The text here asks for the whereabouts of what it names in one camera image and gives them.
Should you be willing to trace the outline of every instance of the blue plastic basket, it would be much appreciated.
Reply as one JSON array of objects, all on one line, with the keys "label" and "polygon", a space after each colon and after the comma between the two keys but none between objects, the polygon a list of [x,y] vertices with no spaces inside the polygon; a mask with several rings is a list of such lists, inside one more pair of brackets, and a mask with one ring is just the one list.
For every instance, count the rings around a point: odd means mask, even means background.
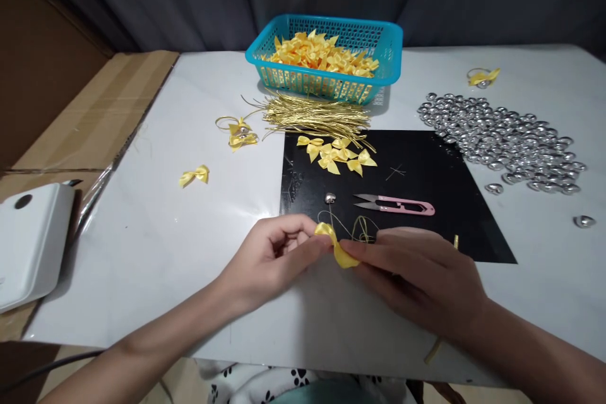
[{"label": "blue plastic basket", "polygon": [[[273,63],[261,60],[275,52],[274,37],[291,39],[297,32],[326,33],[326,38],[339,35],[337,47],[367,51],[379,60],[373,78],[329,73],[319,69]],[[322,16],[281,15],[265,26],[246,51],[246,59],[256,66],[263,85],[291,92],[312,94],[331,100],[368,104],[381,87],[400,78],[403,32],[391,22]]]}]

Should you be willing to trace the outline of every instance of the clothing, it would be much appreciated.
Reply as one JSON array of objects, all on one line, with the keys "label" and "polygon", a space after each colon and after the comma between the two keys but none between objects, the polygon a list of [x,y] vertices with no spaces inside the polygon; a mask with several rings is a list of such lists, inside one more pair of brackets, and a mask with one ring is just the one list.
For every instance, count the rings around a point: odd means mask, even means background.
[{"label": "clothing", "polygon": [[416,404],[402,379],[196,360],[208,404]]}]

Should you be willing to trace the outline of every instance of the pile of silver beads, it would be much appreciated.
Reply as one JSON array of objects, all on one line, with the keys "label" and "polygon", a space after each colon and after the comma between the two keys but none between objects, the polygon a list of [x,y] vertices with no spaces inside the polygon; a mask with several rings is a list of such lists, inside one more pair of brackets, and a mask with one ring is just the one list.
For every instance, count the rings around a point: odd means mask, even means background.
[{"label": "pile of silver beads", "polygon": [[486,98],[447,93],[426,96],[417,112],[446,143],[454,144],[471,163],[505,173],[507,184],[526,182],[534,191],[578,193],[577,179],[587,166],[568,150],[574,141],[533,114],[505,107],[493,109]]}]

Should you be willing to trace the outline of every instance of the white device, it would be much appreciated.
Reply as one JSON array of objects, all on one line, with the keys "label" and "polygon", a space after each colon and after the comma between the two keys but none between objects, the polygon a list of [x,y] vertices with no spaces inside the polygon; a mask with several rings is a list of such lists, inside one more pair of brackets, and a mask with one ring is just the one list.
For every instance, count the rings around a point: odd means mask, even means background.
[{"label": "white device", "polygon": [[57,285],[74,188],[52,183],[0,205],[0,313]]}]

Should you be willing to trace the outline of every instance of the white table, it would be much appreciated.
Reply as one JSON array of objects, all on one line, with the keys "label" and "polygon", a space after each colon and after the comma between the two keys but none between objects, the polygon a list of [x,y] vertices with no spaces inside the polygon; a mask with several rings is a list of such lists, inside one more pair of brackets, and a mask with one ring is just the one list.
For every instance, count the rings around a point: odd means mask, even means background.
[{"label": "white table", "polygon": [[[470,68],[502,68],[488,90],[469,88]],[[283,136],[232,153],[214,121],[251,111],[261,98],[239,52],[181,56],[138,137],[94,211],[71,274],[42,304],[27,340],[108,347],[208,284],[252,225],[277,215]],[[427,129],[417,107],[427,92],[486,96],[547,120],[572,136],[589,166],[575,196],[524,184],[482,193],[518,265],[479,263],[488,295],[516,314],[606,360],[606,66],[571,46],[460,47],[403,51],[402,76],[372,107],[373,129]],[[263,133],[258,114],[252,128]],[[181,189],[201,164],[208,185]],[[478,186],[499,173],[470,165]],[[592,229],[572,217],[590,215]],[[225,327],[193,357],[287,367],[499,385],[450,346],[430,366],[435,337],[392,314],[331,257],[277,300]]]}]

